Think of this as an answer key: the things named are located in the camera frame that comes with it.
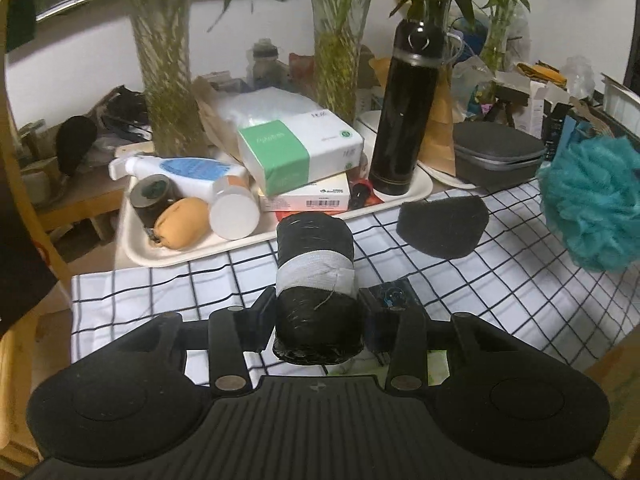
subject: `ribbed black surface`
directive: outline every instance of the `ribbed black surface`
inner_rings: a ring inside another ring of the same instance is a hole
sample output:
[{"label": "ribbed black surface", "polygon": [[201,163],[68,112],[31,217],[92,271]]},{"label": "ribbed black surface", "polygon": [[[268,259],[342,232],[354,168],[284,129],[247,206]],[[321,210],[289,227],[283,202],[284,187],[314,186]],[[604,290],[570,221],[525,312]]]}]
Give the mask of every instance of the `ribbed black surface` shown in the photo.
[{"label": "ribbed black surface", "polygon": [[215,402],[186,441],[146,463],[88,469],[47,460],[30,480],[588,480],[610,478],[585,458],[525,469],[452,443],[417,399],[373,378],[265,377],[252,394]]}]

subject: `brown paper bag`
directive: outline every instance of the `brown paper bag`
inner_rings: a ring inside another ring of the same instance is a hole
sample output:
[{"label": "brown paper bag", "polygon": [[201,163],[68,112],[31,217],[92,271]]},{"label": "brown paper bag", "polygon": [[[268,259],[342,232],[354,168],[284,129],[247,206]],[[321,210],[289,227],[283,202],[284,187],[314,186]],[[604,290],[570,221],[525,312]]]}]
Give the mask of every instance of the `brown paper bag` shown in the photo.
[{"label": "brown paper bag", "polygon": [[[369,61],[369,65],[375,70],[382,88],[386,86],[390,63],[391,59],[388,57]],[[434,170],[456,176],[456,156],[453,149],[453,101],[450,92],[450,78],[450,67],[448,65],[441,67],[418,160],[427,166],[431,166]]]}]

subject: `white bandage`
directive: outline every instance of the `white bandage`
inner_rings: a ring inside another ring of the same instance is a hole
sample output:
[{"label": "white bandage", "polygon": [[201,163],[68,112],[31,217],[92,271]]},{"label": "white bandage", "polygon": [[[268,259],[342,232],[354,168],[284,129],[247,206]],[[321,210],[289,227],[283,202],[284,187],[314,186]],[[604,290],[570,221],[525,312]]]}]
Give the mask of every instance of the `white bandage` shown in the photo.
[{"label": "white bandage", "polygon": [[311,251],[290,259],[276,273],[276,295],[293,286],[309,286],[356,298],[353,262],[335,251]]}]

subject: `bath pouf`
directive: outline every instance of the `bath pouf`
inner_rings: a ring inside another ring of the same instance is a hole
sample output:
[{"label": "bath pouf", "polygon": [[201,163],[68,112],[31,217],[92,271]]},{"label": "bath pouf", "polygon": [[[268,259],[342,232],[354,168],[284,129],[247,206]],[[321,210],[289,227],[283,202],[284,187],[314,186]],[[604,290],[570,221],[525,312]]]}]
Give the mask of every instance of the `bath pouf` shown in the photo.
[{"label": "bath pouf", "polygon": [[570,144],[538,171],[546,224],[574,263],[625,269],[640,258],[640,154],[626,137]]}]

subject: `checkered tablecloth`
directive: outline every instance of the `checkered tablecloth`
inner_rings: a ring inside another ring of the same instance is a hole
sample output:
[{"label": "checkered tablecloth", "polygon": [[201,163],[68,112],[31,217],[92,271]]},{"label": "checkered tablecloth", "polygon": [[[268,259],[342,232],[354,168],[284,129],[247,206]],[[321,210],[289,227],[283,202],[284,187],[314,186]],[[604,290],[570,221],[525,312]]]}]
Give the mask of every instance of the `checkered tablecloth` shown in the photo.
[{"label": "checkered tablecloth", "polygon": [[[427,200],[466,194],[450,190]],[[405,243],[396,233],[398,207],[348,221],[358,286],[407,276],[432,319],[472,312],[580,370],[638,324],[638,264],[617,274],[575,266],[546,228],[537,181],[483,199],[489,223],[474,252],[459,260],[433,258]],[[163,312],[199,320],[219,308],[250,306],[274,285],[277,250],[274,240],[175,267],[76,276],[73,361]],[[245,354],[254,382],[264,374],[331,371],[280,362],[272,343],[273,335],[264,352]],[[186,374],[207,383],[205,351],[189,352]]]}]

